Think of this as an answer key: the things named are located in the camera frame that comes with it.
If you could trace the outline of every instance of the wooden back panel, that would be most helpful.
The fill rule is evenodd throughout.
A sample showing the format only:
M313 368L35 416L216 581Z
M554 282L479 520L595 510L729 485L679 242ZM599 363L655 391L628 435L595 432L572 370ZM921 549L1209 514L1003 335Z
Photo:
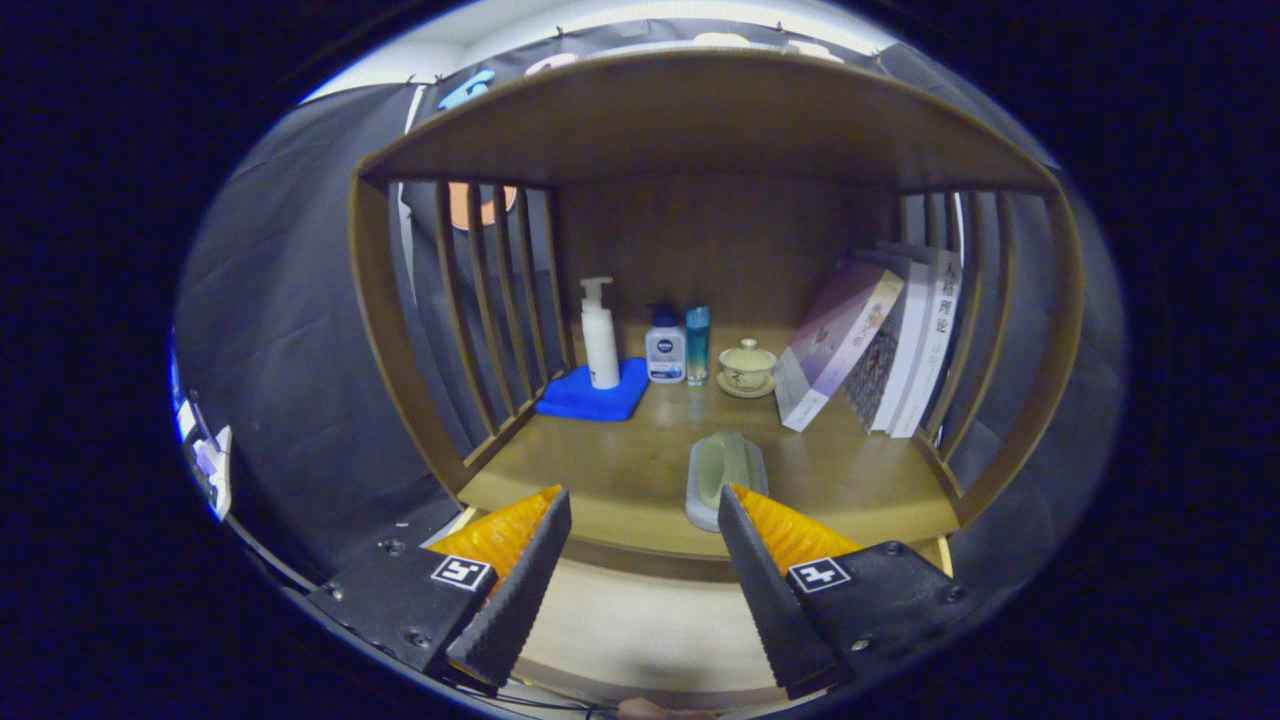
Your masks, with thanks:
M669 302L678 314L709 305L714 374L719 351L742 337L780 354L836 259L892 232L891 195L805 178L637 177L554 197L562 306L580 363L582 278L614 278L604 304L618 357L644 355L648 304Z

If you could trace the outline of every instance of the wooden shelf top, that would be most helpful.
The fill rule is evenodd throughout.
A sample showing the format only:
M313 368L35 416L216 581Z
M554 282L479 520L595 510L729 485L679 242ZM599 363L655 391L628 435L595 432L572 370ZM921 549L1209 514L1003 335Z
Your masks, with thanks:
M781 174L900 192L1051 176L961 110L796 54L700 47L580 60L494 87L371 155L370 179L562 187L621 177Z
M714 380L650 384L625 423L535 415L458 498L488 512L562 483L572 492L576 541L727 561L721 536L685 516L689 451L717 430L741 432L760 447L771 497L855 542L910 542L959 528L943 491L948 470L922 439L868 436L840 397L796 433L778 421L772 396L730 397Z

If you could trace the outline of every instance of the wooden shelf floor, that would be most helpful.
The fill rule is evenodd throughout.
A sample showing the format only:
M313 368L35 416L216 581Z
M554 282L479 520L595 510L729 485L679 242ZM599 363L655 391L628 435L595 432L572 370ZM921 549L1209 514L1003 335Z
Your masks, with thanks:
M959 528L952 482L922 439L868 436L836 397L803 433L783 428L772 396L730 397L650 384L625 423L535 415L462 489L483 512L561 483L572 492L571 539L696 560L728 560L718 533L685 516L689 451L737 430L764 454L769 496L861 544L913 542Z

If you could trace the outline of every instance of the blue towel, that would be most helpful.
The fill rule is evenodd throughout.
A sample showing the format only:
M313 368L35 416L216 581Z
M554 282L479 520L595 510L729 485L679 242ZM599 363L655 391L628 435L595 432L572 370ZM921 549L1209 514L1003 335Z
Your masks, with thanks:
M547 393L538 402L538 413L598 423L626 420L635 413L640 396L649 387L644 357L623 360L618 368L618 380L616 388L595 389L591 387L591 372L582 365L547 386Z

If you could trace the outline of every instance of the blue sticker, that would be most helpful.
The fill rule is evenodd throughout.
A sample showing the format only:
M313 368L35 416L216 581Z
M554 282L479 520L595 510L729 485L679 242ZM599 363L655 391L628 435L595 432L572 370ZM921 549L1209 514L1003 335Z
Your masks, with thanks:
M461 87L445 95L444 100L440 100L439 109L448 110L449 108L454 108L457 105L466 102L467 100L475 97L476 95L484 95L485 92L489 92L489 86L485 83L492 81L493 78L494 78L493 70L480 70L479 73L471 76L471 78L467 82L462 83Z

